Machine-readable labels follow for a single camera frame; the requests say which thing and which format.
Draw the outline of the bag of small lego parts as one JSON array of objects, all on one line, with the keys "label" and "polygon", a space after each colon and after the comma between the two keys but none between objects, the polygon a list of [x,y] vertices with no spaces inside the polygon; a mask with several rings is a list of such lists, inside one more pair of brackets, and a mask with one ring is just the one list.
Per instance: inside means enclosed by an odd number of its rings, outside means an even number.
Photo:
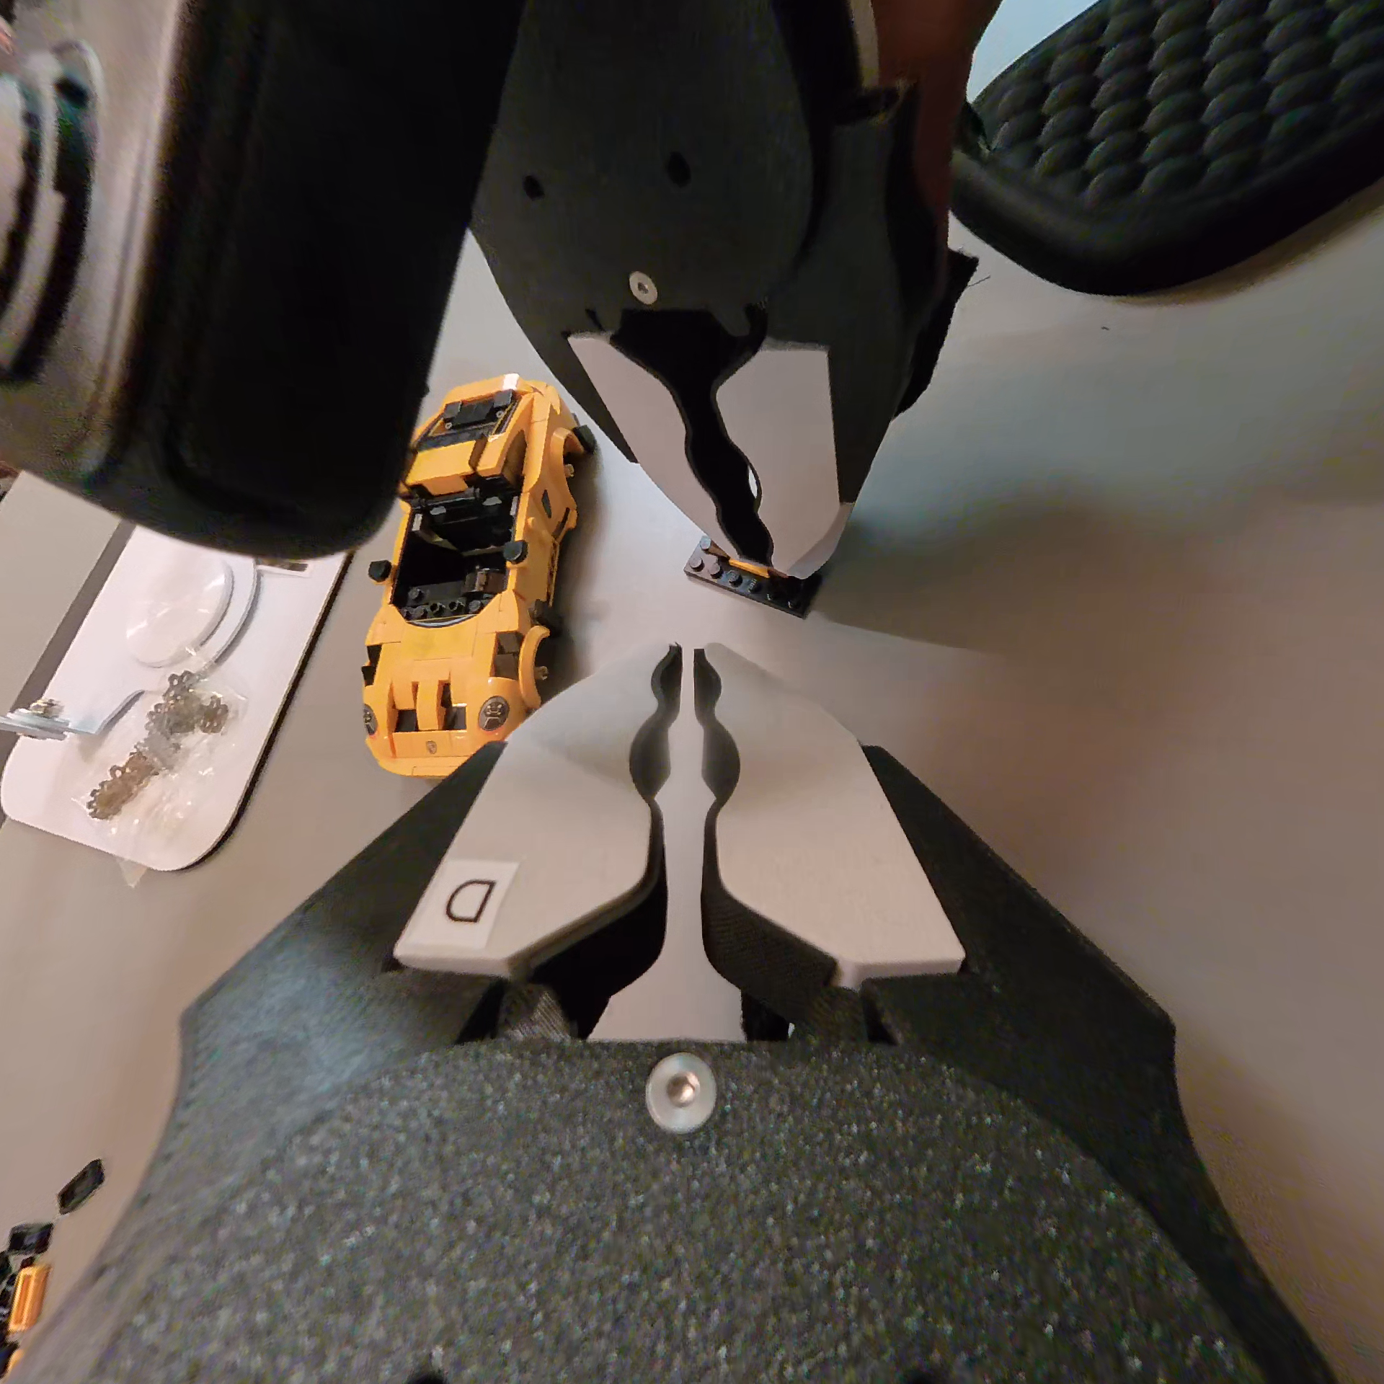
[{"label": "bag of small lego parts", "polygon": [[83,776],[72,805],[95,825],[100,850],[121,883],[136,890],[148,858],[181,850],[233,778],[250,710],[247,695],[220,674],[183,668],[168,674],[141,716],[123,753]]}]

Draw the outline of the small black brick pieces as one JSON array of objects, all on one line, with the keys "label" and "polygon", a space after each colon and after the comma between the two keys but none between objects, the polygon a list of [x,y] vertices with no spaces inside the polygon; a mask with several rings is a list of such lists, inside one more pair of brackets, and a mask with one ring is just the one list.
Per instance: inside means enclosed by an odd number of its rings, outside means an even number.
[{"label": "small black brick pieces", "polygon": [[50,1276],[51,1222],[12,1226],[1,1246],[1,1341],[17,1340],[38,1323]]}]

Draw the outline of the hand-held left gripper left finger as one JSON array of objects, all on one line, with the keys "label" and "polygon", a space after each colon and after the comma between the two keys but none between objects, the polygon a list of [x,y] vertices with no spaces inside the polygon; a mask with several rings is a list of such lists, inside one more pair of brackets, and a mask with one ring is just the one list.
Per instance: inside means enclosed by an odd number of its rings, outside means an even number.
[{"label": "hand-held left gripper left finger", "polygon": [[412,971],[517,982],[614,922],[663,860],[655,796],[683,649],[572,684],[503,744],[393,945]]}]

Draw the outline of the black yellow lego plate assembly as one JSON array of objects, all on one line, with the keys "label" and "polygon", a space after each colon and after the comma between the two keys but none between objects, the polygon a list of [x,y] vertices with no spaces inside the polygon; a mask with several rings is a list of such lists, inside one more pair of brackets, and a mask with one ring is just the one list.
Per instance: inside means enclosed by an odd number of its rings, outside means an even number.
[{"label": "black yellow lego plate assembly", "polygon": [[683,573],[693,583],[794,619],[807,618],[823,582],[823,571],[798,579],[739,561],[706,534],[699,537]]}]

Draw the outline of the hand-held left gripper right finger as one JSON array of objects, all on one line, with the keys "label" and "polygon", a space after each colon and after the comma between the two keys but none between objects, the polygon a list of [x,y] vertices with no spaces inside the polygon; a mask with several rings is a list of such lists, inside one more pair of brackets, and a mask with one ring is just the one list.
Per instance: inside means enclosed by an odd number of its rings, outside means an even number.
[{"label": "hand-held left gripper right finger", "polygon": [[714,801],[703,864],[765,981],[787,981],[779,938],[841,990],[958,974],[958,933],[857,739],[723,645],[696,652],[694,687]]}]

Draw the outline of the round clear lens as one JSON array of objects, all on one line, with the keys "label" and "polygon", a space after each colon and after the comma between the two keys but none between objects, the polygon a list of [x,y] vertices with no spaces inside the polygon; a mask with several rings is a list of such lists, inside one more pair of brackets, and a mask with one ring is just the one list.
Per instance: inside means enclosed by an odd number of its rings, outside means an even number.
[{"label": "round clear lens", "polygon": [[250,559],[194,548],[162,554],[131,602],[126,652],[146,670],[217,665],[247,625],[259,584]]}]

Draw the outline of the yellow lego car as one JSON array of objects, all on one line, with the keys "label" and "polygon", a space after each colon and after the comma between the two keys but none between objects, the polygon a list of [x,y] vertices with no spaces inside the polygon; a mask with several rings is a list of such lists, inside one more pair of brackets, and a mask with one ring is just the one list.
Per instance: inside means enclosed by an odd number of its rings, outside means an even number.
[{"label": "yellow lego car", "polygon": [[361,721],[376,765],[441,781],[541,703],[576,462],[595,437],[552,386],[504,374],[448,391],[416,432],[364,638]]}]

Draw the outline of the person's right forearm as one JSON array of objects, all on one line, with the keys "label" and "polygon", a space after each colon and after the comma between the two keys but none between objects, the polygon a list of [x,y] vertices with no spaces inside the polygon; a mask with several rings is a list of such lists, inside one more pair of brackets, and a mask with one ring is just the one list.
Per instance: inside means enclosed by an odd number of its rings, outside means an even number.
[{"label": "person's right forearm", "polygon": [[1092,298],[1235,269],[1381,184],[1379,2],[1104,2],[962,114],[951,213]]}]

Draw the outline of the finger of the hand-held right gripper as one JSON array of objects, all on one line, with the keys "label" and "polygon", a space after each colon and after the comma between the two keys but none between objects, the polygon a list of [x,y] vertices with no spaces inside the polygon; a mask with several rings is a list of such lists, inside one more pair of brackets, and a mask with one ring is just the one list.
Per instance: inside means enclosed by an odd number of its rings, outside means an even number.
[{"label": "finger of the hand-held right gripper", "polygon": [[660,492],[735,557],[772,566],[759,517],[758,476],[732,442],[717,390],[764,339],[719,324],[621,324],[565,342],[622,440]]},{"label": "finger of the hand-held right gripper", "polygon": [[719,386],[714,404],[755,478],[769,567],[811,579],[853,512],[840,494],[827,351],[766,339]]}]

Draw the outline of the clear stand rod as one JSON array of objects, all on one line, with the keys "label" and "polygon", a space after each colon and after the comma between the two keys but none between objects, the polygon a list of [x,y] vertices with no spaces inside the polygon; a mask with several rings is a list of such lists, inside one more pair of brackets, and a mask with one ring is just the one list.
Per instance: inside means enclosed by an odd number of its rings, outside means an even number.
[{"label": "clear stand rod", "polygon": [[34,701],[27,707],[14,707],[1,716],[1,732],[37,742],[64,742],[67,739],[100,739],[141,700],[133,691],[103,711],[82,716],[67,713],[53,700]]}]

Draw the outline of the person's right hand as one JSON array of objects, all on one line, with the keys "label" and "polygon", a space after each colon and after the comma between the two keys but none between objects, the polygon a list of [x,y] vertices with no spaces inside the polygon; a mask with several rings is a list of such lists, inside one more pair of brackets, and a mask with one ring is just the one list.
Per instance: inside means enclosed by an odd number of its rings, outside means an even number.
[{"label": "person's right hand", "polygon": [[911,168],[947,244],[952,148],[974,54],[998,2],[873,2],[879,77],[913,97]]}]

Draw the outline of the white stand base board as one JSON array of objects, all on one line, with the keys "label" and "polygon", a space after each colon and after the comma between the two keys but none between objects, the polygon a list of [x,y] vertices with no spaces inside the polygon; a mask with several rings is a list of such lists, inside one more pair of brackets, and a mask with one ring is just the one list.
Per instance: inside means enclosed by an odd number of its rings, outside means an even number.
[{"label": "white stand base board", "polygon": [[[190,830],[185,845],[146,858],[149,871],[180,873],[210,857],[229,837],[272,737],[286,710],[322,621],[337,593],[345,560],[269,561],[250,559],[257,595],[247,625],[214,667],[139,667],[126,649],[129,608],[148,570],[168,551],[206,550],[136,528],[82,616],[54,671],[34,703],[51,700],[67,714],[103,713],[141,691],[155,698],[170,674],[206,670],[239,687],[250,701],[233,776],[216,791],[216,804]],[[119,719],[106,736],[37,740],[17,736],[2,770],[5,819],[96,853],[95,824],[72,805],[84,775],[113,763],[138,734],[138,711]]]}]

